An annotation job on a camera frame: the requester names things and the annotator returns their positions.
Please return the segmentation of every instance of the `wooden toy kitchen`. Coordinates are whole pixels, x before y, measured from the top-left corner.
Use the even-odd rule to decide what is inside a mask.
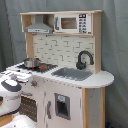
[[[37,128],[105,128],[105,87],[114,76],[101,70],[101,15],[101,10],[21,13],[27,58],[39,58],[41,66],[20,63],[7,70],[33,75],[33,82],[21,83],[18,114]]]

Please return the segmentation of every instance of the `microwave window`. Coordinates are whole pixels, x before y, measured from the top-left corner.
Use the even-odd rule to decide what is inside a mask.
[[[77,29],[76,18],[61,18],[62,29]]]

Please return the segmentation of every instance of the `microwave door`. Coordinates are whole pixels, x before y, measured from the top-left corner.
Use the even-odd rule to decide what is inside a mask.
[[[79,33],[79,14],[55,14],[55,32]]]

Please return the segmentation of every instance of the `gray wall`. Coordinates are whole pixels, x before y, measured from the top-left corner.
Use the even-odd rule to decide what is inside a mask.
[[[13,65],[12,44],[4,0],[0,0],[0,71]]]
[[[106,121],[115,128],[128,127],[128,0],[5,0],[11,28],[15,63],[26,58],[21,32],[21,12],[103,10],[102,69],[115,76],[106,88]]]

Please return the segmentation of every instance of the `stovetop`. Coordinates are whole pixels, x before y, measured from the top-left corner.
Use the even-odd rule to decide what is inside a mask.
[[[57,67],[57,65],[40,63],[40,66],[39,67],[35,67],[35,68],[27,68],[27,67],[25,67],[24,64],[19,65],[17,67],[20,68],[20,69],[26,69],[28,71],[35,71],[35,72],[44,73],[46,71],[49,71],[50,69],[53,69],[53,68]]]

